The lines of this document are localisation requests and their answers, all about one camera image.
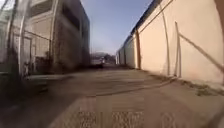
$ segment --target concrete ground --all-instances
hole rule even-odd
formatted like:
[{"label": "concrete ground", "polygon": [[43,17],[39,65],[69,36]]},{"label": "concrete ground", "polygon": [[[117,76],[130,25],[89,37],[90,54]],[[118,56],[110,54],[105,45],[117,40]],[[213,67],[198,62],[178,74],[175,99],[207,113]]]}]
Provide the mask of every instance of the concrete ground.
[{"label": "concrete ground", "polygon": [[48,88],[5,109],[0,128],[224,127],[223,96],[142,71],[83,71]]}]

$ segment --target gray building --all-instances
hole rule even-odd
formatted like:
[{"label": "gray building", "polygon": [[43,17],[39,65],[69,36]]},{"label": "gray building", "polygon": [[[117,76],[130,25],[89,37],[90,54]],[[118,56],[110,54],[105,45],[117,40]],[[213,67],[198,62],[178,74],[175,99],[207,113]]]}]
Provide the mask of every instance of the gray building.
[{"label": "gray building", "polygon": [[32,0],[29,12],[26,31],[32,33],[34,58],[49,53],[54,69],[89,64],[89,19],[79,0]]}]

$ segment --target fence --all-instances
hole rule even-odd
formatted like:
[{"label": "fence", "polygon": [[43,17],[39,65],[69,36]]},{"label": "fence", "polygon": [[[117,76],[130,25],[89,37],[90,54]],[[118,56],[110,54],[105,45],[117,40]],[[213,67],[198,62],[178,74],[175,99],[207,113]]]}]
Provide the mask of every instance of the fence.
[{"label": "fence", "polygon": [[[12,41],[14,48],[18,53],[19,37],[18,34],[19,28],[15,27],[12,34]],[[32,74],[41,72],[43,61],[49,60],[49,51],[50,51],[51,40],[45,37],[42,37],[38,34],[29,32],[25,30],[24,33],[24,44],[22,48],[22,59],[23,59],[23,71],[25,74]]]}]

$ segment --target window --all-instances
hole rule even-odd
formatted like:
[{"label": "window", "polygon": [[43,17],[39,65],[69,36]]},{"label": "window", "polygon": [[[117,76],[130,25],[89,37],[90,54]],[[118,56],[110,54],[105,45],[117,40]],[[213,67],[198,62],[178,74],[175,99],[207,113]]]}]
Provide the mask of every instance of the window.
[{"label": "window", "polygon": [[53,0],[47,0],[31,7],[30,17],[48,12],[52,9]]},{"label": "window", "polygon": [[71,10],[66,5],[63,5],[62,7],[62,14],[77,28],[77,30],[80,30],[79,19],[72,14]]}]

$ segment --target vertical pipe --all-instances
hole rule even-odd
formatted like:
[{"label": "vertical pipe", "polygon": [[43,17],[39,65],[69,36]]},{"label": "vertical pipe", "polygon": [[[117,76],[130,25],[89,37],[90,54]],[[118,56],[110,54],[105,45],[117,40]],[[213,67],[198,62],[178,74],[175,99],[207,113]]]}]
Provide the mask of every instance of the vertical pipe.
[{"label": "vertical pipe", "polygon": [[182,65],[181,65],[181,45],[180,45],[180,34],[177,22],[175,22],[175,28],[177,33],[177,53],[176,53],[176,67],[175,67],[175,75],[177,77],[182,77]]},{"label": "vertical pipe", "polygon": [[20,37],[19,37],[19,47],[18,47],[18,59],[19,59],[19,73],[24,76],[23,65],[24,65],[24,32],[26,27],[26,19],[28,14],[28,9],[30,8],[30,0],[28,0],[25,7],[25,12],[21,22]]},{"label": "vertical pipe", "polygon": [[163,17],[163,23],[164,23],[164,30],[165,30],[165,35],[166,35],[166,47],[167,47],[167,75],[170,75],[170,50],[169,50],[169,37],[168,37],[168,33],[167,33],[167,24],[166,24],[166,18],[165,18],[165,14],[163,12],[162,6],[161,4],[159,4],[160,7],[160,11]]}]

